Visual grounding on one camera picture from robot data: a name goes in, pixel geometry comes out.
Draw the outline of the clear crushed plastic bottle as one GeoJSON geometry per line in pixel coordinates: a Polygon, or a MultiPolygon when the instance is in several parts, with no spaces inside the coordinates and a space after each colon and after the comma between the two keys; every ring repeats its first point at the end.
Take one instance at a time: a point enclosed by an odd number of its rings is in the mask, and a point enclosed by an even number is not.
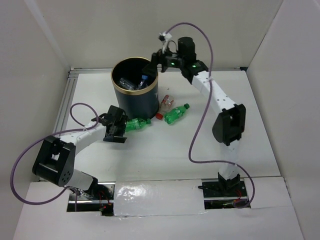
{"type": "Polygon", "coordinates": [[[130,80],[126,79],[126,78],[120,78],[118,85],[125,90],[128,91],[135,91],[137,89],[137,86],[132,83],[130,80]]]}

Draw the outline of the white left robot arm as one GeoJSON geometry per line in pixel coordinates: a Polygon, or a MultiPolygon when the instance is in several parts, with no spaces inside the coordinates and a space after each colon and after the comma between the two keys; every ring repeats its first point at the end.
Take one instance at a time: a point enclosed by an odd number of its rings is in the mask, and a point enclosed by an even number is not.
{"type": "Polygon", "coordinates": [[[75,158],[78,153],[97,141],[125,143],[127,121],[126,112],[111,105],[107,113],[93,118],[79,130],[60,137],[47,136],[33,164],[33,174],[56,186],[75,188],[88,200],[100,195],[110,200],[110,191],[99,184],[96,177],[75,169],[75,158]]]}

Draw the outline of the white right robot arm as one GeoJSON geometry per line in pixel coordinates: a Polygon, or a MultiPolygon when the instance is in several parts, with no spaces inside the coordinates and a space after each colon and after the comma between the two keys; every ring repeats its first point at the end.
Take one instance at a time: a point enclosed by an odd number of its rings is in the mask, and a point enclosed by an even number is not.
{"type": "Polygon", "coordinates": [[[197,59],[191,37],[179,38],[174,52],[169,49],[170,34],[161,34],[159,40],[162,42],[161,49],[152,54],[150,63],[142,72],[154,77],[158,65],[163,73],[168,68],[180,69],[182,76],[208,98],[208,106],[216,114],[212,134],[220,144],[220,162],[223,164],[218,171],[218,190],[223,196],[230,196],[240,182],[237,161],[240,139],[245,130],[246,107],[235,103],[213,80],[209,68],[197,59]]]}

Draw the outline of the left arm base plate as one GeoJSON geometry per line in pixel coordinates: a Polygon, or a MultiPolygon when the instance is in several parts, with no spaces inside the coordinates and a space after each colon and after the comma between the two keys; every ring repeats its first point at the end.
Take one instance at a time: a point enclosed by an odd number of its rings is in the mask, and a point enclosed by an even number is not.
{"type": "Polygon", "coordinates": [[[66,211],[71,212],[94,212],[101,216],[114,216],[114,193],[115,182],[99,182],[97,195],[90,196],[81,190],[71,190],[68,197],[66,211]]]}

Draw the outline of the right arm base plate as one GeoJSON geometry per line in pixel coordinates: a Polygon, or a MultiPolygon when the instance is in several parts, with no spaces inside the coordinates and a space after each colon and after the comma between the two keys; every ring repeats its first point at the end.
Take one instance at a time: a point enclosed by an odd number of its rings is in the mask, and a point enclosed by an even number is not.
{"type": "Polygon", "coordinates": [[[250,207],[250,198],[240,174],[228,180],[218,174],[218,179],[203,180],[197,188],[203,193],[204,208],[206,210],[250,207]]]}

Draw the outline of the blue label water bottle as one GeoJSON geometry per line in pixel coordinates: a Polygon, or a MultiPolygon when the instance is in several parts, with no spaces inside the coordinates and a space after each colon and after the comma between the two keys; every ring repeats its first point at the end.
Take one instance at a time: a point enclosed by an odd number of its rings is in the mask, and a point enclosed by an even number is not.
{"type": "Polygon", "coordinates": [[[150,77],[148,75],[142,75],[139,84],[137,85],[137,90],[142,90],[150,85],[150,77]]]}

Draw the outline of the green bottle with cap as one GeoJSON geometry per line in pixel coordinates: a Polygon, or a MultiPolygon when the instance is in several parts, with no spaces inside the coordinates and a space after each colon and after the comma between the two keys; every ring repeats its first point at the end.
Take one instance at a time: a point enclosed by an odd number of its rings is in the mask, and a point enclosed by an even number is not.
{"type": "Polygon", "coordinates": [[[177,120],[182,118],[184,114],[187,112],[187,110],[190,108],[190,105],[188,103],[175,107],[171,111],[167,112],[164,115],[164,121],[168,124],[174,124],[177,120]]]}

